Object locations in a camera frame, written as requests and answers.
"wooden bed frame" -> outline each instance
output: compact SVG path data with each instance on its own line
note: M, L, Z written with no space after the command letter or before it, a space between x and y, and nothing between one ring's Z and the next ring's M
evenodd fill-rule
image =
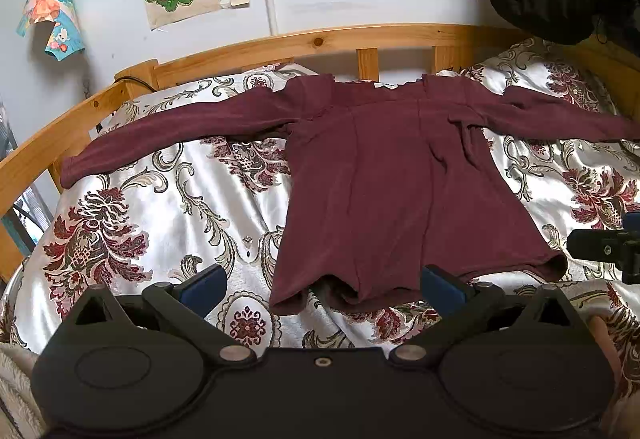
M305 31L230 45L159 64L148 60L124 69L118 77L145 80L157 90L201 78L248 70L257 66L292 62L322 53L356 51L358 75L378 80L379 48L430 48L425 69L459 70L474 63L478 47L508 48L526 38L515 29L449 24L391 24ZM600 76L620 110L640 121L640 59L612 44L593 38L565 47L578 64ZM45 170L60 188L63 158L78 154L91 141L89 130L116 111L126 100L148 93L131 80L110 85L76 105L20 145L0 162L0 214ZM0 225L0 276L8 281L24 257L4 226Z

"bedspread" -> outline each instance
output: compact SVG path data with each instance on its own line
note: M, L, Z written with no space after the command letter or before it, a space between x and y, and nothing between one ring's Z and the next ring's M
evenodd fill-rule
M296 65L268 66L141 96L126 102L105 131L186 103L221 101L257 84L279 90L299 74L312 73ZM516 84L583 109L615 109L599 80L556 58L543 42L527 40L462 74L497 94ZM553 249L564 249L574 228L617 229L626 211L640 209L640 160L633 154L640 155L640 147L634 143L485 135L496 166ZM290 190L283 147L282 140L237 143L212 136L78 181L61 197L54 224L3 296L0 341L39 353L91 283L135 294L156 281L183 281L214 263L224 267L228 289L207 321L258 354L269 346L378 345L388 351L436 323L437 313L421 301L347 315L325 309L313 294L298 315L270 313ZM518 294L533 292L542 281L524 272L482 279ZM571 258L559 285L581 315L607 322L623 364L622 405L640 387L640 288L623 285L611 264Z

